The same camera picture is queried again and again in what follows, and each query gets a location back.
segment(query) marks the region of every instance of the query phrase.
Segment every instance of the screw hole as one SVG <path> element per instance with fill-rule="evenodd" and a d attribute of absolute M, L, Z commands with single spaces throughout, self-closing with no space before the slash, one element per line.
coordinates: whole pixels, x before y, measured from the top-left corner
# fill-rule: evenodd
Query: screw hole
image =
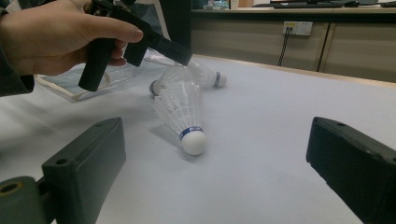
<path fill-rule="evenodd" d="M 6 185 L 6 186 L 4 186 L 4 187 L 2 187 L 1 189 L 0 189 L 0 192 L 2 192 L 2 193 L 8 193 L 8 192 L 10 192 L 10 191 L 12 191 L 12 190 L 14 190 L 14 189 L 16 189 L 18 187 L 18 184 L 9 184 L 9 185 Z"/>
<path fill-rule="evenodd" d="M 60 159 L 60 160 L 56 161 L 55 163 L 56 163 L 57 165 L 63 165 L 63 164 L 65 164 L 65 163 L 67 163 L 67 162 L 68 162 L 67 159 Z"/>

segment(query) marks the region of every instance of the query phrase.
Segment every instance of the white shuttlecock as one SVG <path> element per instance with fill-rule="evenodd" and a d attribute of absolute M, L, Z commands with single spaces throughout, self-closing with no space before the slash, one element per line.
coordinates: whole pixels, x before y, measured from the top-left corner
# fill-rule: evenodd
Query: white shuttlecock
<path fill-rule="evenodd" d="M 214 72 L 201 63 L 190 61 L 186 67 L 172 65 L 165 70 L 163 75 L 149 85 L 149 91 L 158 95 L 167 82 L 178 80 L 192 81 L 201 87 L 223 87 L 227 83 L 227 77 L 220 72 Z"/>
<path fill-rule="evenodd" d="M 206 136 L 201 128 L 201 92 L 192 82 L 167 83 L 154 99 L 156 115 L 179 134 L 183 149 L 190 155 L 205 151 Z"/>

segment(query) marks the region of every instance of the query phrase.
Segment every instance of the white table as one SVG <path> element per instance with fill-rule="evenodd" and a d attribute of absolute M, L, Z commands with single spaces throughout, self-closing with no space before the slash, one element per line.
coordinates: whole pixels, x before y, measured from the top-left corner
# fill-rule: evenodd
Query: white table
<path fill-rule="evenodd" d="M 361 223 L 305 161 L 313 117 L 396 148 L 396 85 L 197 57 L 228 76 L 203 91 L 208 151 L 188 156 L 153 113 L 147 76 L 72 103 L 36 85 L 0 98 L 0 181 L 40 165 L 94 123 L 122 117 L 127 161 L 97 223 Z"/>

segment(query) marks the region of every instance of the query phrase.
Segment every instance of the electrical outlet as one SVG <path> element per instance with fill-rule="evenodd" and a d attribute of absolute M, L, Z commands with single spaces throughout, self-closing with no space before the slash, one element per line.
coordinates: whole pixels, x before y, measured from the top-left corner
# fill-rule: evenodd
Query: electrical outlet
<path fill-rule="evenodd" d="M 284 21 L 283 22 L 283 34 L 286 33 L 287 28 L 291 28 L 291 31 L 289 31 L 289 35 L 296 35 L 297 21 Z"/>
<path fill-rule="evenodd" d="M 312 21 L 299 21 L 297 22 L 296 33 L 297 35 L 311 35 Z"/>

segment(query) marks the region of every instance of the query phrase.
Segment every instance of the person's hand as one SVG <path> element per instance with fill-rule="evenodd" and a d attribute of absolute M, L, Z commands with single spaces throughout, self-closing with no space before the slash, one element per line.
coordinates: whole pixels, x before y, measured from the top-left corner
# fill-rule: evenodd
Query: person's hand
<path fill-rule="evenodd" d="M 0 44 L 20 75 L 59 75 L 87 60 L 95 38 L 115 38 L 110 65 L 123 65 L 122 48 L 142 39 L 130 23 L 86 14 L 91 0 L 57 0 L 0 19 Z"/>

